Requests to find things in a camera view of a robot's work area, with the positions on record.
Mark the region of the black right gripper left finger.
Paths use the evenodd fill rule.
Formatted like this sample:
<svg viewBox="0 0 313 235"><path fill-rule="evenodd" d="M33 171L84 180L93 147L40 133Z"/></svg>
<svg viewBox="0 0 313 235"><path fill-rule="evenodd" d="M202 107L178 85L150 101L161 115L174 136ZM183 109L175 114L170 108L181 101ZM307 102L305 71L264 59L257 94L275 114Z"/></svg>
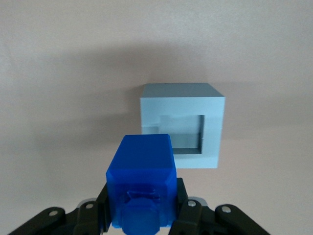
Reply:
<svg viewBox="0 0 313 235"><path fill-rule="evenodd" d="M107 186L96 199L88 199L73 211L47 208L12 231L11 235L102 235L111 225Z"/></svg>

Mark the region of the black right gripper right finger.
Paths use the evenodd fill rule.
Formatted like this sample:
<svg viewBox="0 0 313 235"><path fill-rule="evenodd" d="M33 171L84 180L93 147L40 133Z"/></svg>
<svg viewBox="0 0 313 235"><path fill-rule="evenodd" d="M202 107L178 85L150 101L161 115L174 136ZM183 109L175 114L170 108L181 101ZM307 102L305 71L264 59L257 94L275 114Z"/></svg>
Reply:
<svg viewBox="0 0 313 235"><path fill-rule="evenodd" d="M264 228L237 206L223 204L214 210L191 199L182 178L177 178L178 217L171 235L268 235Z"/></svg>

